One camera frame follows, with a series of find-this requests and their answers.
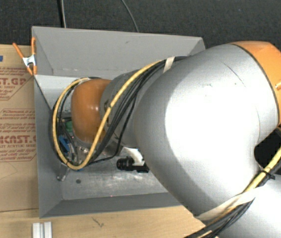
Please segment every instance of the silver robot arm segment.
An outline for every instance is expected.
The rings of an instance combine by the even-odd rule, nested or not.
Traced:
[[[129,76],[107,86],[101,116]],[[157,72],[138,93],[122,144],[138,148],[162,185],[199,215],[242,193],[260,171],[254,148],[280,123],[281,53],[269,43],[240,42]],[[281,176],[220,236],[281,238]]]

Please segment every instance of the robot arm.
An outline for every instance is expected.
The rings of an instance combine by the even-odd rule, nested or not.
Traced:
[[[254,148],[281,123],[281,53],[269,43],[238,42],[164,66],[73,84],[76,159],[60,157],[80,169],[110,142],[116,153],[137,148],[162,185],[200,215],[240,194],[260,172]],[[281,238],[281,176],[221,237]]]

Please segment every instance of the white cable tie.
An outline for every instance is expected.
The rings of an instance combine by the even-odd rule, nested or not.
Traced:
[[[224,202],[223,204],[213,208],[210,211],[200,214],[196,216],[196,219],[200,221],[207,221],[214,218],[221,216],[225,211],[229,210],[230,208],[235,208],[238,205],[248,203],[253,200],[259,193],[261,193],[263,187],[257,187],[247,192],[243,192],[235,197],[230,198],[228,201]]]
[[[165,73],[167,70],[169,70],[171,68],[174,58],[175,57],[167,58],[163,73]]]

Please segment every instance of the metal clip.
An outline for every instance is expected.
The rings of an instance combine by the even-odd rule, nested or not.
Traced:
[[[27,71],[30,73],[30,75],[36,75],[37,74],[37,65],[36,65],[36,57],[35,57],[35,54],[36,54],[36,51],[35,51],[36,39],[35,39],[35,37],[31,38],[31,53],[32,53],[32,55],[28,58],[24,57],[23,53],[21,52],[20,48],[18,47],[18,45],[16,43],[13,43],[12,45],[16,49],[20,58],[22,58],[23,62],[27,66]]]

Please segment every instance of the metal bracket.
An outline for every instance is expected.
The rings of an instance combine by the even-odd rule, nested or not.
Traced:
[[[69,172],[70,172],[70,168],[66,164],[61,163],[59,174],[56,177],[56,179],[58,179],[59,181],[64,181]]]

